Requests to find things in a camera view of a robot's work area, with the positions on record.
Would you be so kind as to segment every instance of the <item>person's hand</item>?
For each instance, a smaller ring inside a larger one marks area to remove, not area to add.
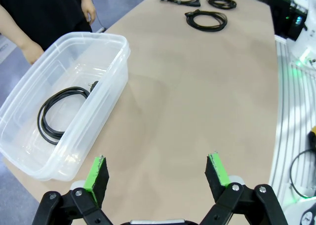
[[[36,42],[29,40],[21,46],[25,59],[32,65],[44,53]]]
[[[92,3],[92,0],[82,0],[81,9],[84,13],[85,19],[91,25],[94,22],[96,16],[95,7]]]

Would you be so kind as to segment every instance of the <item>white machine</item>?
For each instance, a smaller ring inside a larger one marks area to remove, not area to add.
[[[309,11],[303,28],[291,53],[298,60],[297,65],[304,65],[316,70],[316,0],[308,0]]]

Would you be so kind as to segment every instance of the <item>cable plug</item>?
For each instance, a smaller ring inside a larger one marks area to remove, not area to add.
[[[94,87],[97,85],[99,81],[95,81],[93,84],[88,84],[88,86],[90,86],[90,93],[92,92],[92,90],[94,89]]]

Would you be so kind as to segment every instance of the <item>black shirt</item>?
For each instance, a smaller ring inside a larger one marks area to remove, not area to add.
[[[84,20],[81,0],[0,0],[0,4],[44,50]]]

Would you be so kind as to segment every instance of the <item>green tape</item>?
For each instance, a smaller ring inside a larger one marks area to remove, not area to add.
[[[221,185],[227,187],[231,183],[231,181],[229,180],[227,172],[222,164],[221,159],[219,158],[218,153],[211,153],[208,155],[208,157],[211,160],[211,162],[215,168],[215,171],[217,173],[217,177],[218,177]]]
[[[99,174],[100,167],[101,167],[103,161],[104,161],[104,157],[103,157],[103,156],[101,156],[101,157],[96,157],[96,158],[94,159],[94,162],[93,162],[93,164],[92,164],[92,167],[91,167],[91,169],[90,169],[90,172],[89,172],[89,174],[88,174],[88,177],[87,177],[87,179],[85,180],[85,183],[84,183],[84,186],[83,186],[83,188],[84,188],[87,192],[89,192],[89,193],[92,194],[93,199],[95,200],[96,203],[98,203],[98,201],[97,201],[97,198],[96,198],[96,196],[95,196],[95,194],[94,194],[93,186],[94,186],[94,184],[95,184],[95,180],[96,180],[96,178],[97,178],[97,176],[98,176],[98,174]]]

